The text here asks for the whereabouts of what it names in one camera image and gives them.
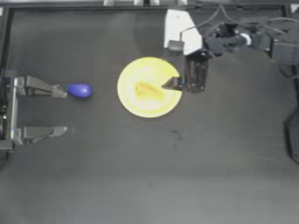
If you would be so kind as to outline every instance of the black table surface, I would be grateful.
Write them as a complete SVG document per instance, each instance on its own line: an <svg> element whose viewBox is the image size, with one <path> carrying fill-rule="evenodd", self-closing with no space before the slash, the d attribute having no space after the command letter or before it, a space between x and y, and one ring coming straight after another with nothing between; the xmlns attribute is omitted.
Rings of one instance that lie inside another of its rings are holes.
<svg viewBox="0 0 299 224"><path fill-rule="evenodd" d="M20 100L20 125L69 131L19 148L0 171L1 224L298 222L283 133L292 82L242 50L210 62L204 93L139 118L119 102L117 76L132 60L161 56L163 40L160 10L16 12L8 68L52 84L87 82L95 93Z"/></svg>

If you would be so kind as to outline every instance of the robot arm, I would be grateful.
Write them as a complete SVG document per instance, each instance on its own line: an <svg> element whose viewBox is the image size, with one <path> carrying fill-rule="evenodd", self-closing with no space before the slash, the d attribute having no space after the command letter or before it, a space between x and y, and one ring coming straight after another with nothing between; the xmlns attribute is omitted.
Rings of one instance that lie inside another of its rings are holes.
<svg viewBox="0 0 299 224"><path fill-rule="evenodd" d="M171 22L167 21L169 19L171 17L167 16L165 33L171 33L172 29ZM172 35L172 39L169 35L165 35L167 45L164 45L163 58L176 66L181 76L171 78L163 87L192 93L202 92L206 87L208 60L246 47L264 52L280 65L280 69L286 68L282 72L287 74L287 77L292 77L294 74L290 74L290 71L294 69L290 67L299 65L299 41L296 39L299 29L295 21L286 21L287 18L276 19L282 20L280 29L270 25L271 19L259 23L219 23L200 33L195 25L184 30L176 28L176 36ZM194 32L184 36L184 31ZM200 35L198 42L195 41L196 35Z"/></svg>

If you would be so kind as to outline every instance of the blue toy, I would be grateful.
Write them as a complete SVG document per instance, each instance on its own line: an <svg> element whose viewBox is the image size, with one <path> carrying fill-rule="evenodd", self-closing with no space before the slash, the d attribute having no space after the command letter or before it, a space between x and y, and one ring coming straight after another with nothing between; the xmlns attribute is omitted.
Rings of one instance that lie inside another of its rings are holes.
<svg viewBox="0 0 299 224"><path fill-rule="evenodd" d="M79 98L88 98L92 94L92 87L89 84L69 84L67 90L71 95Z"/></svg>

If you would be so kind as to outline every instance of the yellow plate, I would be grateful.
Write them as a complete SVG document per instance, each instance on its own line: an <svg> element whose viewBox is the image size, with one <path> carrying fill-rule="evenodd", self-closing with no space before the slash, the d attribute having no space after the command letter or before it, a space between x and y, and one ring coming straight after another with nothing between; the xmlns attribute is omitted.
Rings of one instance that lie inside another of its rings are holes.
<svg viewBox="0 0 299 224"><path fill-rule="evenodd" d="M173 66L157 58L131 62L117 79L117 97L136 116L153 118L165 115L177 105L183 92L167 90L163 84L179 77Z"/></svg>

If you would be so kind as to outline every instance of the black cable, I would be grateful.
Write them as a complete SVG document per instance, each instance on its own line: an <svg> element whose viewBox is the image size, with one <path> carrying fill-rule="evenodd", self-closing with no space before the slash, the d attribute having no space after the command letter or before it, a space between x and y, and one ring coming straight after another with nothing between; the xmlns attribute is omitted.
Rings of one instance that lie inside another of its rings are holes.
<svg viewBox="0 0 299 224"><path fill-rule="evenodd" d="M183 33L184 32L187 32L191 29L200 28L202 26L207 25L210 23L210 21L219 15L219 13L220 13L220 5L219 5L219 8L214 11L210 18L206 21L203 21L200 24L196 24L194 27L190 27L190 28L184 29L183 31L180 31L180 41L183 40Z"/></svg>
<svg viewBox="0 0 299 224"><path fill-rule="evenodd" d="M299 24L299 20L290 18L290 17L272 17L267 20L267 22L272 22L272 21L290 21L290 22Z"/></svg>

